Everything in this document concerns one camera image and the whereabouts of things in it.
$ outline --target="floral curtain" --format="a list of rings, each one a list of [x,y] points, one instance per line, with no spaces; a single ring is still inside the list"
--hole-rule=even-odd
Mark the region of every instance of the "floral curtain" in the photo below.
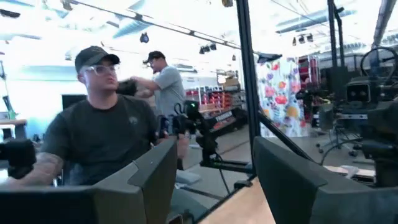
[[[308,136],[303,104],[295,94],[301,89],[297,58],[257,64],[258,90],[264,113],[288,137]],[[274,135],[261,124],[262,137]]]

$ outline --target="gray t-shirt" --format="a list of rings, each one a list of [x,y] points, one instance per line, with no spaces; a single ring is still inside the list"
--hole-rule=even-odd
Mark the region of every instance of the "gray t-shirt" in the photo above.
[[[182,85],[180,72],[171,66],[162,69],[154,79],[160,90],[155,91],[156,109],[165,116],[175,115],[174,105],[183,106],[185,90]]]
[[[66,162],[66,184],[93,185],[145,154],[156,122],[149,105],[132,96],[119,95],[108,110],[83,100],[55,117],[40,151]]]

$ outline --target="cap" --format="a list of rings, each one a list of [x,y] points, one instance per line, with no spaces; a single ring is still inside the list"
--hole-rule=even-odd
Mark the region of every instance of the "cap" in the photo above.
[[[92,66],[99,64],[102,59],[110,60],[114,65],[120,63],[118,56],[108,54],[104,49],[98,46],[91,46],[82,50],[75,59],[75,68],[79,72],[83,66]]]
[[[153,59],[158,59],[158,58],[164,58],[166,59],[166,57],[164,56],[164,54],[160,51],[153,51],[151,53],[149,53],[148,55],[148,59],[146,61],[144,61],[144,63],[149,63],[151,60]]]

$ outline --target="wooden desk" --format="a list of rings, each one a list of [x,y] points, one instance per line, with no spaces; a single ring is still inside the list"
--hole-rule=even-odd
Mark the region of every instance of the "wooden desk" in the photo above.
[[[340,167],[325,166],[325,168],[332,172],[347,173]],[[357,175],[374,177],[375,173],[373,170],[360,169]],[[252,183],[252,187],[238,191],[200,224],[275,224],[258,178],[255,178]]]

